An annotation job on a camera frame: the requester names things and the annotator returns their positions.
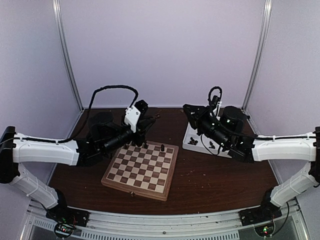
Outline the dark chess piece tray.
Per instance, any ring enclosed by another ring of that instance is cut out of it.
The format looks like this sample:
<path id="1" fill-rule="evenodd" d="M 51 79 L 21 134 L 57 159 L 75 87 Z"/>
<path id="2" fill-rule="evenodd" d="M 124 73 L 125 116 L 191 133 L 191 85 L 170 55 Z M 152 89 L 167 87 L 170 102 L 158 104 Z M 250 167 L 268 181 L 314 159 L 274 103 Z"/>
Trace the dark chess piece tray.
<path id="1" fill-rule="evenodd" d="M 210 145 L 210 147 L 209 147 L 210 149 L 215 149 L 216 148 L 215 145 L 211 141 L 209 142 L 209 145 Z"/>

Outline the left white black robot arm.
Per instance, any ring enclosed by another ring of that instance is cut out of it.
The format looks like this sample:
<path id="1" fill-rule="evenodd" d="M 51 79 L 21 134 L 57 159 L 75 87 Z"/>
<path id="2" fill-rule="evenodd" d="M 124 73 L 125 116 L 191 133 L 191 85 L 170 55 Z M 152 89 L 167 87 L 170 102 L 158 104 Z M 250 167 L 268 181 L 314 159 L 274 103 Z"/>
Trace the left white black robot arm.
<path id="1" fill-rule="evenodd" d="M 140 147 L 156 117 L 129 109 L 121 124 L 114 123 L 111 112 L 99 112 L 88 120 L 89 132 L 84 138 L 45 139 L 17 133 L 8 126 L 0 138 L 0 182 L 16 186 L 61 222 L 72 218 L 64 194 L 31 174 L 24 162 L 58 163 L 91 167 L 104 157 L 129 143 Z"/>

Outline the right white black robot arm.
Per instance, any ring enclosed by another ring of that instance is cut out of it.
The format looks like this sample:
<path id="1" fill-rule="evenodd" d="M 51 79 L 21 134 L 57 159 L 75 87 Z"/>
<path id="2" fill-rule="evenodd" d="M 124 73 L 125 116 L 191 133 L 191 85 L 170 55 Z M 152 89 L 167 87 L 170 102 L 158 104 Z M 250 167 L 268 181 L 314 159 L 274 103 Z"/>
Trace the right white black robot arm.
<path id="1" fill-rule="evenodd" d="M 303 160 L 305 166 L 284 183 L 268 190 L 256 210 L 259 220 L 268 220 L 287 201 L 320 184 L 320 129 L 300 135 L 264 136 L 242 132 L 248 116 L 239 108 L 227 106 L 221 117 L 218 104 L 185 104 L 189 126 L 200 138 L 206 137 L 204 151 L 242 163 L 265 160 Z"/>

